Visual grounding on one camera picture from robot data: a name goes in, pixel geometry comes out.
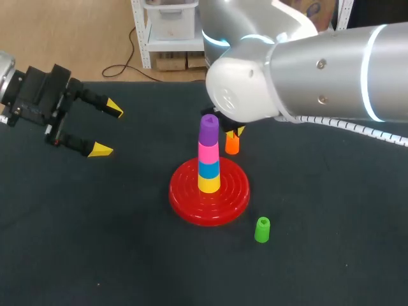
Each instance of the black mat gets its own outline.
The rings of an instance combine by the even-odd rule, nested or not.
[[[251,181],[250,206],[200,228],[167,194],[196,155],[204,85],[91,87],[124,118],[78,104],[68,127],[114,147],[111,158],[45,145],[26,122],[0,126],[0,305],[408,304],[407,148],[252,124],[233,158]],[[262,215],[265,245],[253,239]]]

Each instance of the storage bin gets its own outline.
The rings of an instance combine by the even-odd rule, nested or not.
[[[194,38],[198,0],[145,0],[144,7],[157,40]]]

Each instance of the screw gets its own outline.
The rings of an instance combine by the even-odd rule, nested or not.
[[[325,59],[321,59],[320,61],[317,62],[317,68],[318,69],[323,69],[327,65],[327,61]]]
[[[329,99],[325,96],[320,96],[318,102],[322,105],[326,105],[329,102]]]

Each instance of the red base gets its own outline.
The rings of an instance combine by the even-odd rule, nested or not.
[[[198,159],[182,164],[170,181],[170,203],[186,221],[217,226],[236,219],[248,206],[249,182],[233,161],[220,157],[221,188],[207,194],[198,189]]]

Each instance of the blue ring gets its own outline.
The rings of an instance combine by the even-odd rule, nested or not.
[[[214,164],[204,164],[201,161],[198,162],[198,174],[203,179],[211,180],[219,175],[219,161]]]

